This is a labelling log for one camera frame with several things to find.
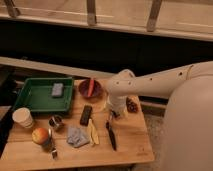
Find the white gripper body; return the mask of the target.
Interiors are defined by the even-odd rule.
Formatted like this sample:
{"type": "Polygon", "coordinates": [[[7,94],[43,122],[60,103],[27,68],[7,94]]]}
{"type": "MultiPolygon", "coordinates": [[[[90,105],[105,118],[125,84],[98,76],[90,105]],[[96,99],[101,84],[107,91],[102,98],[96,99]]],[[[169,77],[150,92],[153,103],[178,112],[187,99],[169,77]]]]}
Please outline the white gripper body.
{"type": "Polygon", "coordinates": [[[124,116],[126,109],[126,96],[109,95],[106,102],[107,107],[117,115],[124,116]]]}

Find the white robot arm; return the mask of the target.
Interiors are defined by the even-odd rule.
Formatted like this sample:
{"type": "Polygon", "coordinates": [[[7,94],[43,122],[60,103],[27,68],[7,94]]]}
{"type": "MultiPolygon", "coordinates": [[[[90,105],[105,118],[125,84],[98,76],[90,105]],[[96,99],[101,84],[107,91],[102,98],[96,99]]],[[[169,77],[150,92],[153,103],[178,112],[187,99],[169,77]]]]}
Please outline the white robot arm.
{"type": "Polygon", "coordinates": [[[213,171],[213,61],[140,77],[125,69],[106,90],[107,105],[119,114],[129,95],[168,101],[159,171],[213,171]]]}

